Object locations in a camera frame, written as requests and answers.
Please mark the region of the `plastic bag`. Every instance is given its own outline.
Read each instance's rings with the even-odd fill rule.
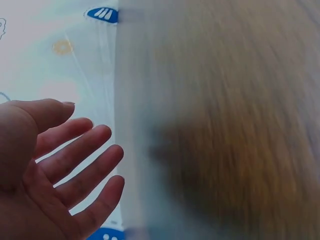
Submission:
[[[117,0],[0,0],[0,103],[75,102],[73,118],[87,117],[113,129],[117,20]],[[114,138],[62,182],[111,144]],[[106,181],[71,214],[93,202]],[[121,222],[117,207],[104,226],[121,230]]]

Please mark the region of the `brown surface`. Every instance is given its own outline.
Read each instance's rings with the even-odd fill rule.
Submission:
[[[320,239],[319,1],[121,4],[124,218],[152,240]]]

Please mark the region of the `palm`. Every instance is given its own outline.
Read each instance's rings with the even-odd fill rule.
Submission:
[[[85,239],[116,207],[124,184],[120,176],[111,178],[99,197],[86,210],[74,216],[69,213],[69,210],[81,202],[119,163],[123,151],[116,145],[108,148],[71,180],[54,187],[110,138],[111,131],[108,127],[92,127],[90,120],[79,118],[39,134],[31,160],[22,171],[21,178],[17,170],[6,179],[6,183],[12,181],[14,184],[1,184],[0,196],[3,197],[0,197],[0,213],[7,217],[6,223],[24,226],[12,233],[14,236],[11,234],[9,239]],[[81,137],[36,163],[36,159],[78,136]],[[26,139],[21,140],[21,144],[28,145]]]

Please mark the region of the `blue print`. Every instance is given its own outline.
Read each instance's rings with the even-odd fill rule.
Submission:
[[[3,35],[5,35],[7,21],[4,18],[0,18],[0,40]]]
[[[102,227],[87,240],[125,240],[125,234],[123,231]]]
[[[98,7],[87,12],[88,17],[115,24],[118,22],[118,11],[110,7]]]

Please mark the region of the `wooden table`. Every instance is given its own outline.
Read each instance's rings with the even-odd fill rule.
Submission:
[[[320,1],[120,6],[130,239],[320,239]]]

